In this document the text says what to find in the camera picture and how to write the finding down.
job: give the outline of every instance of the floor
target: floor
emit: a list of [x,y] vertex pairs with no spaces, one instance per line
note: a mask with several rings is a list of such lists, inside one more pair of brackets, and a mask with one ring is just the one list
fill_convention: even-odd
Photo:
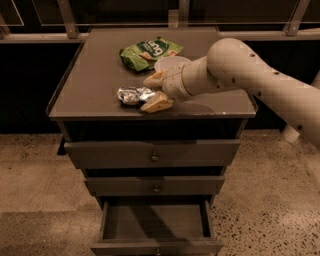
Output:
[[[0,255],[93,255],[101,210],[61,135],[0,135]],[[320,151],[244,131],[212,205],[219,256],[320,255]]]

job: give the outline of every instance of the drawer knob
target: drawer knob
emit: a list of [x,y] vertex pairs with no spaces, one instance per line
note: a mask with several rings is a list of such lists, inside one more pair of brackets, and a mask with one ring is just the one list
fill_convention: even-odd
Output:
[[151,161],[152,162],[157,162],[159,160],[159,156],[157,153],[152,153],[151,155]]
[[160,192],[160,187],[159,187],[158,185],[155,185],[155,186],[153,187],[153,192],[154,192],[154,193],[159,193],[159,192]]

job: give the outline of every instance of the crumpled foil can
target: crumpled foil can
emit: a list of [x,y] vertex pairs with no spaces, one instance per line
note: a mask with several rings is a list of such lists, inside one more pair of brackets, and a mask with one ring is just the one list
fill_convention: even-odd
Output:
[[138,105],[147,102],[155,94],[154,90],[147,87],[120,87],[118,99],[126,105]]

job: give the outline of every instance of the desk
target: desk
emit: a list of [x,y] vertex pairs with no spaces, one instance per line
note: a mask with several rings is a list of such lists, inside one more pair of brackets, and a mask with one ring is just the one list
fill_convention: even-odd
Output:
[[240,145],[252,98],[240,89],[202,94],[153,114],[125,107],[121,86],[152,72],[122,64],[119,50],[162,36],[197,59],[217,40],[201,28],[93,29],[48,106],[66,151],[104,211],[96,255],[217,253],[210,203]]

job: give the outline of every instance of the snack bag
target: snack bag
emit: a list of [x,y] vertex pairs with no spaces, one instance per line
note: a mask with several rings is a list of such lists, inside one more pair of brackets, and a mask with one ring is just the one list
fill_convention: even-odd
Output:
[[120,58],[124,65],[133,70],[151,70],[157,60],[177,55],[182,49],[181,45],[157,37],[156,40],[143,41],[121,50]]

